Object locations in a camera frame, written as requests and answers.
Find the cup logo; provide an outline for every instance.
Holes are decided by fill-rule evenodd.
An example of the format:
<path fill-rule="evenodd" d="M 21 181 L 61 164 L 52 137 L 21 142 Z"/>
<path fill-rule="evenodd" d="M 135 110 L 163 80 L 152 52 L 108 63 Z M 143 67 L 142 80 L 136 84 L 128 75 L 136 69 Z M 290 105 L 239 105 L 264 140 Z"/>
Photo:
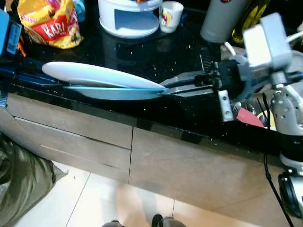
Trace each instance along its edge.
<path fill-rule="evenodd" d="M 168 11 L 163 11 L 163 8 L 160 8 L 160 23 L 163 26 L 168 26 L 172 20 L 172 14 Z"/>

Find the cabinet drawer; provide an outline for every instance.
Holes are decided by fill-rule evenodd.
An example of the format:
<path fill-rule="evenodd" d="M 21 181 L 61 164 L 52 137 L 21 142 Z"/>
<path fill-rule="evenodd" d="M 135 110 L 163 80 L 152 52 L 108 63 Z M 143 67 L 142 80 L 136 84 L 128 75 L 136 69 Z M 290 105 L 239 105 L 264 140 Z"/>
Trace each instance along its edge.
<path fill-rule="evenodd" d="M 57 161 L 75 168 L 83 169 L 94 174 L 102 175 L 123 183 L 128 183 L 129 170 L 118 169 L 112 166 L 77 157 L 71 154 L 48 147 L 40 147 L 40 156 Z"/>
<path fill-rule="evenodd" d="M 129 170 L 130 150 L 15 117 L 41 146 Z"/>
<path fill-rule="evenodd" d="M 7 110 L 16 117 L 131 148 L 132 126 L 10 94 Z"/>

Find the light blue plate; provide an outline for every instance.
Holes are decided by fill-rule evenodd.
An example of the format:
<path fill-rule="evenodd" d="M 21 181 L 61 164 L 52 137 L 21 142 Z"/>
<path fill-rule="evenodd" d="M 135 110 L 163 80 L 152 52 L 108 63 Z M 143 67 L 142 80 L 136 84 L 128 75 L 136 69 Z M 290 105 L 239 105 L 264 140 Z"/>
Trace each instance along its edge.
<path fill-rule="evenodd" d="M 145 100 L 159 98 L 166 88 L 112 88 L 112 87 L 81 87 L 69 86 L 66 89 L 80 92 L 81 94 L 105 100 Z"/>

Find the green bottle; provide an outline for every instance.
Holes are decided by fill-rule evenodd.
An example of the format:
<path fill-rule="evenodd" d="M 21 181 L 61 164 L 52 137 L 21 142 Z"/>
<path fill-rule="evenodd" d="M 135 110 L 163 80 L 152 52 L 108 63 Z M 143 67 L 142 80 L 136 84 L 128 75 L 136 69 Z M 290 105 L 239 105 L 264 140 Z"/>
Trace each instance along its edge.
<path fill-rule="evenodd" d="M 250 0 L 232 32 L 232 39 L 236 43 L 243 43 L 243 31 L 259 22 L 269 2 L 270 0 Z"/>

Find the yellow snack bag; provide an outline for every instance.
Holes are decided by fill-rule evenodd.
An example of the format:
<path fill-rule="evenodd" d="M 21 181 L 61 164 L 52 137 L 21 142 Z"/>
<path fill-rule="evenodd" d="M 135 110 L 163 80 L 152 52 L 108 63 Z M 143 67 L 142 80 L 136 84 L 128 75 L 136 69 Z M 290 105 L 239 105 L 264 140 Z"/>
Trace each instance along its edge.
<path fill-rule="evenodd" d="M 83 40 L 72 0 L 19 0 L 17 10 L 35 43 L 68 49 Z"/>

